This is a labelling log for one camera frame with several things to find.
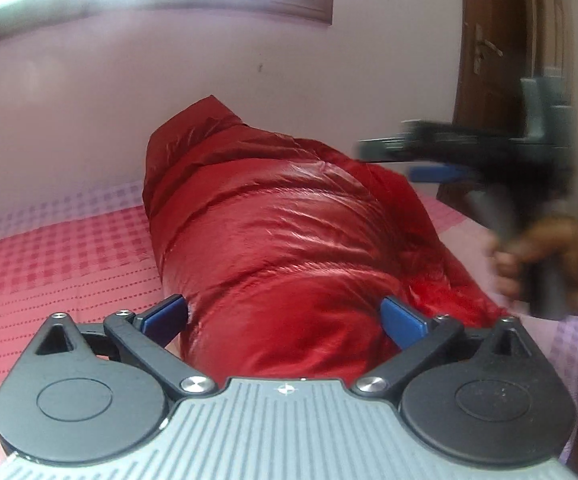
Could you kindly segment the red puffer jacket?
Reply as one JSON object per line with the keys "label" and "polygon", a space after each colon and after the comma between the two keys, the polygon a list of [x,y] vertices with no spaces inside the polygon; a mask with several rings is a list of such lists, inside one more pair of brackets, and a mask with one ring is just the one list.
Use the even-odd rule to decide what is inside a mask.
{"label": "red puffer jacket", "polygon": [[214,96],[152,133],[142,200],[164,292],[189,307],[182,359],[216,382],[354,382],[396,354],[388,296],[468,327],[502,315],[403,176]]}

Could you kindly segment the pink checked bed sheet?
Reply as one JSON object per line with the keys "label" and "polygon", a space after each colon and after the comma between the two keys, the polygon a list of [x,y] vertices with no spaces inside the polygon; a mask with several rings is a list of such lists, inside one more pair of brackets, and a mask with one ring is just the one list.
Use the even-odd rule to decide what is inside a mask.
{"label": "pink checked bed sheet", "polygon": [[[440,240],[493,301],[483,249],[487,231],[415,185]],[[48,315],[99,322],[163,297],[139,181],[80,192],[0,217],[0,383]],[[578,318],[524,319],[578,408]],[[4,460],[0,447],[0,463]]]}

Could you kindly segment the brown wooden door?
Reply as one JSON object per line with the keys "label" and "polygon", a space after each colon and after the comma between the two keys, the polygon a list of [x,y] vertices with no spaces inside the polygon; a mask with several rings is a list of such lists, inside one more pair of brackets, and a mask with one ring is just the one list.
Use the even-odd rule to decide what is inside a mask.
{"label": "brown wooden door", "polygon": [[[472,71],[475,24],[504,53],[486,53]],[[572,30],[569,0],[463,0],[454,122],[518,133],[524,125],[521,78],[559,77],[571,90]]]}

